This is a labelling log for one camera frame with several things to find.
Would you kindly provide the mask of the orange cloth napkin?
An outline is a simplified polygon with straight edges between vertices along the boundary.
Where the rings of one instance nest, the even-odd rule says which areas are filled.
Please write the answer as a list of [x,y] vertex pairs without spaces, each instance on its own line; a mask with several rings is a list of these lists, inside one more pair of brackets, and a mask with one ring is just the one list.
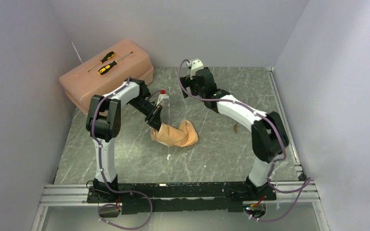
[[151,129],[150,136],[151,140],[167,147],[189,147],[199,141],[193,124],[188,120],[184,120],[178,128],[162,123],[159,130]]

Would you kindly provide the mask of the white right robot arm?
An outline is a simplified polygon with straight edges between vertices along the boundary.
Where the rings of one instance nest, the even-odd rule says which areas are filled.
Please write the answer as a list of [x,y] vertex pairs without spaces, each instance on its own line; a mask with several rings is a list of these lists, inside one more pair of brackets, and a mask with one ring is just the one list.
[[286,147],[290,142],[280,115],[256,110],[228,91],[217,88],[207,67],[198,70],[194,76],[178,77],[178,83],[184,98],[203,101],[207,108],[235,120],[250,131],[256,159],[248,175],[251,183],[247,185],[246,193],[252,200],[259,199],[265,193],[264,185],[269,182],[276,162],[287,157]]

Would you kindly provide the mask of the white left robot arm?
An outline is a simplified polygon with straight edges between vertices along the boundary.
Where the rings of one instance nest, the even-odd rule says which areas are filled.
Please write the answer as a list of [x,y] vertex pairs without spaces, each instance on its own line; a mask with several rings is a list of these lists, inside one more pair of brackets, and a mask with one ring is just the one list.
[[162,107],[148,100],[151,95],[143,80],[128,78],[121,86],[105,95],[93,95],[89,105],[86,129],[96,149],[95,189],[107,202],[119,196],[118,175],[115,168],[114,145],[121,129],[121,111],[129,104],[145,116],[145,122],[159,130]]

